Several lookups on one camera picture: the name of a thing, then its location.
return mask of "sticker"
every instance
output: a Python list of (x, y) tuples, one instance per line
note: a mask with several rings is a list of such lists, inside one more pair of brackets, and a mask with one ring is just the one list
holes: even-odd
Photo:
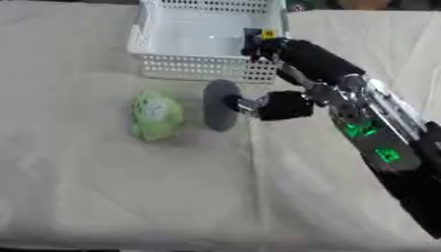
[(268, 30), (268, 29), (262, 29), (262, 38), (263, 39), (270, 39), (270, 38), (275, 38), (276, 37), (276, 32), (273, 30)]
[(162, 98), (150, 99), (147, 104), (144, 105), (144, 113), (147, 118), (152, 121), (162, 121), (166, 114), (165, 100)]

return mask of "silver metal part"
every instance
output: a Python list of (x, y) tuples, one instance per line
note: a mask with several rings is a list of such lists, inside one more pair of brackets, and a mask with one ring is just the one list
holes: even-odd
[(268, 103), (268, 97), (262, 96), (256, 100), (240, 98), (237, 102), (237, 107), (240, 113), (252, 117), (259, 117), (259, 109)]
[(372, 167), (397, 172), (420, 166), (409, 143), (426, 128), (410, 105), (378, 80), (356, 75), (347, 76), (335, 92), (345, 101), (330, 100), (331, 118)]

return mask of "yellow label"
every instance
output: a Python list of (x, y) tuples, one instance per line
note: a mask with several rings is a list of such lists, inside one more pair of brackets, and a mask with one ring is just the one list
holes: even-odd
[(276, 32), (273, 30), (269, 30), (269, 29), (262, 29), (262, 38), (263, 39), (270, 39), (270, 38), (275, 38), (276, 37)]

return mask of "white fabric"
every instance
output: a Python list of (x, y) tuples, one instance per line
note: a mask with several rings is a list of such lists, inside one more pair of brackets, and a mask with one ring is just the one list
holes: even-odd
[[(0, 244), (161, 249), (436, 246), (398, 206), (326, 111), (227, 133), (201, 121), (204, 84), (146, 80), (125, 41), (136, 7), (0, 2)], [(311, 39), (441, 121), (435, 13), (290, 16)], [(142, 87), (182, 101), (177, 139), (128, 134)], [(272, 87), (246, 87), (246, 94)]]

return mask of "white plastic basket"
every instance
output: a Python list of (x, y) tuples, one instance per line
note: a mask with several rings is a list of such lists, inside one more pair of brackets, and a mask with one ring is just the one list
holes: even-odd
[(244, 29), (287, 36), (284, 0), (142, 0), (128, 51), (144, 77), (271, 84), (277, 66), (240, 55)]

